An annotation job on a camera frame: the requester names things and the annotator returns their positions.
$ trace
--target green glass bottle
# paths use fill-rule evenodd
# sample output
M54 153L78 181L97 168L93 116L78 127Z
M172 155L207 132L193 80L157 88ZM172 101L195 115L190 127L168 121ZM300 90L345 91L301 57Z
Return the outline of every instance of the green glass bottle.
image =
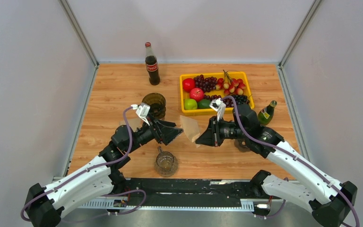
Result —
M273 118L273 113L275 112L276 105L277 105L277 102L275 100L273 100L272 102L270 102L270 104L268 106L263 108L258 113L258 120L259 120L260 124L262 124L262 125L269 124L269 122Z

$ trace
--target yellow plastic bin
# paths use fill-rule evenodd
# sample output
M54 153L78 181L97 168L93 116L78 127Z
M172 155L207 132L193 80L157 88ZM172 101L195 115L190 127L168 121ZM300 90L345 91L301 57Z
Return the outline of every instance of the yellow plastic bin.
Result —
M254 108L254 100L252 99L250 85L247 80L247 75L245 75L245 72L227 72L232 79L242 79L244 81L244 84L247 86L247 88L244 89L244 95L248 97L248 100L250 101L250 107L251 109ZM180 75L180 97L181 97L181 111L184 113L184 115L206 115L206 114L214 114L216 113L213 109L197 109L197 110L185 110L184 109L184 100L186 98L190 98L190 94L183 90L183 80L187 78L194 78L199 75L204 75L204 78L208 77L216 77L216 78L224 78L223 72L215 72L215 73L196 73L196 74L183 74ZM223 89L217 91L213 90L211 92L206 92L205 95L212 96L212 95L219 95L221 97L224 97ZM232 113L233 108L226 108L225 113Z

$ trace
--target green apple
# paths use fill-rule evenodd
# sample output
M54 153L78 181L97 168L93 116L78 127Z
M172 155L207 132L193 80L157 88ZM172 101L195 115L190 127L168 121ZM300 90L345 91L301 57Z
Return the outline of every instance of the green apple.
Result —
M198 108L197 101L192 98L186 98L184 100L184 109L185 110L196 110Z

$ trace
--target coca-cola logo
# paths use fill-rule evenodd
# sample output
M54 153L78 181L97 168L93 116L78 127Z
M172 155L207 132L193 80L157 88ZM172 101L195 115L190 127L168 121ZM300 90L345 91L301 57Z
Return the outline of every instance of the coca-cola logo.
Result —
M147 71L148 72L154 72L158 69L158 63L155 63L153 65L147 65Z

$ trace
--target avocado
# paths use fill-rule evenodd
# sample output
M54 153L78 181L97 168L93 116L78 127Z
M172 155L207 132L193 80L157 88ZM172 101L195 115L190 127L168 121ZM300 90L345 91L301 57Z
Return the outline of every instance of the avocado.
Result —
M211 101L209 101L208 99L203 99L198 102L198 109L209 109L210 103L211 103Z

